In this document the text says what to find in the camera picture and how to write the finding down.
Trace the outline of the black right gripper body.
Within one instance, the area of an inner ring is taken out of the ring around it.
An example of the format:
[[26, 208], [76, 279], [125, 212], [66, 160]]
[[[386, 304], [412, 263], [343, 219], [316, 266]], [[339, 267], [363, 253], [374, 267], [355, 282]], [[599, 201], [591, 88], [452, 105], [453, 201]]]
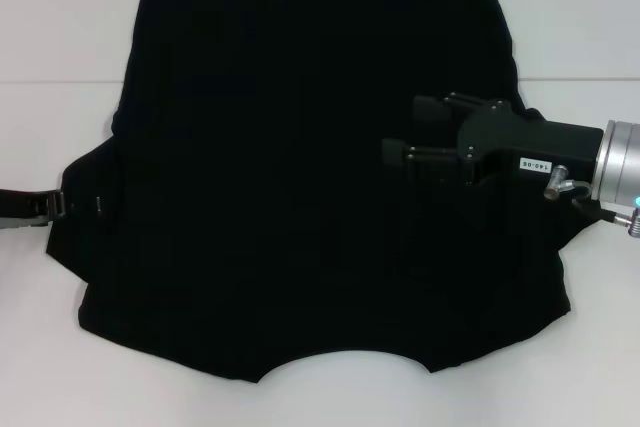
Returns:
[[579, 181], [593, 178], [604, 137], [599, 128], [548, 121], [501, 98], [453, 98], [451, 112], [460, 122], [457, 155], [467, 185], [494, 175], [541, 182], [557, 165]]

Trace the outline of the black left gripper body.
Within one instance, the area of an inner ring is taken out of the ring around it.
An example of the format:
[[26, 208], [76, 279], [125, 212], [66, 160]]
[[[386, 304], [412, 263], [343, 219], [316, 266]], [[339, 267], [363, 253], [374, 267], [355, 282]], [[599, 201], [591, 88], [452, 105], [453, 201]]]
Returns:
[[47, 226], [48, 194], [2, 190], [0, 218], [2, 229]]

